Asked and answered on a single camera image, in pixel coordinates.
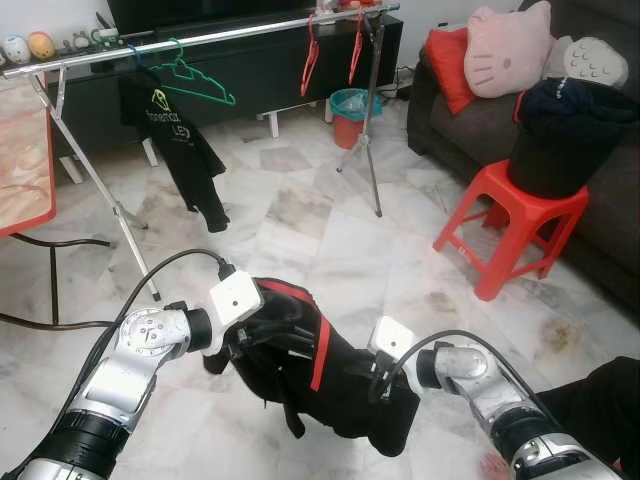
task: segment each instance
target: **red hanger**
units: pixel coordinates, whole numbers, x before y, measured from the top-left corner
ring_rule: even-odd
[[[307,54],[307,61],[304,64],[304,70],[302,71],[302,82],[300,83],[300,96],[304,97],[307,94],[309,88],[309,82],[311,81],[311,75],[316,68],[316,62],[318,61],[318,55],[320,54],[320,45],[313,36],[313,14],[309,15],[309,53]]]
[[[362,51],[362,10],[358,12],[358,31],[356,32],[356,41],[353,44],[353,53],[351,54],[351,68],[349,69],[349,85],[353,82],[356,74],[360,52]]]

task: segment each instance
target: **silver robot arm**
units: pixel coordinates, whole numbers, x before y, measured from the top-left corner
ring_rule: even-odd
[[[216,353],[225,331],[262,307],[260,292],[245,272],[233,273],[210,294],[211,319],[202,309],[186,308],[147,308],[127,315],[113,351],[88,376],[18,478],[109,478],[151,397],[158,369],[187,352]]]
[[[369,349],[398,361],[416,343],[411,330],[381,318]],[[405,363],[410,388],[419,396],[443,389],[463,396],[471,412],[510,464],[517,480],[616,480],[620,477],[573,437],[562,433],[483,346],[436,344]]]

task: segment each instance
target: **blue trash bag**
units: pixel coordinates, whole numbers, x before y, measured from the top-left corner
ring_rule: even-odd
[[[329,97],[331,111],[348,118],[354,122],[361,122],[367,114],[367,95],[368,91],[362,88],[345,88],[333,92]],[[373,97],[373,111],[371,116],[375,117],[382,113],[382,105],[378,100],[378,96]]]

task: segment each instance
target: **hello kitty pillow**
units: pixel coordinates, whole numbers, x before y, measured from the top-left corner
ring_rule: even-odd
[[[478,97],[522,92],[542,76],[553,38],[551,5],[537,2],[525,12],[495,13],[481,7],[469,19],[464,74]]]

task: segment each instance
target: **marble floor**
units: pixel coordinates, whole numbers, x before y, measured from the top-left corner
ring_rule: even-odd
[[[492,302],[473,295],[473,272],[457,253],[431,248],[464,186],[407,148],[406,109],[392,101],[374,121],[380,219],[362,180],[365,166],[351,162],[343,176],[335,172],[344,151],[333,144],[321,109],[281,114],[276,140],[266,122],[251,119],[203,132],[228,169],[215,179],[231,219],[222,233],[208,233],[203,219],[185,210],[164,164],[150,167],[141,148],[98,156],[95,165],[124,205],[149,222],[135,234],[150,264],[181,249],[213,248],[254,275],[307,287],[356,346],[366,344],[382,314],[419,335],[465,328],[499,348],[536,389],[582,377],[617,355],[640,358],[631,314],[562,261],[548,279],[518,278]],[[29,233],[117,242],[61,252],[61,321],[113,320],[139,278],[135,262],[95,186],[60,180],[58,215]],[[497,238],[477,225],[462,234],[485,255]],[[2,311],[49,320],[47,260],[44,249],[0,239]],[[167,302],[198,305],[216,281],[212,262],[190,257],[157,283]],[[151,303],[143,292],[138,304]],[[0,324],[0,470],[18,463],[48,429],[98,334]],[[307,433],[296,440],[279,405],[265,409],[232,369],[210,376],[199,354],[190,354],[163,367],[111,478],[474,480],[491,449],[466,403],[440,392],[423,400],[405,452],[392,459],[366,439],[342,439],[304,422]]]

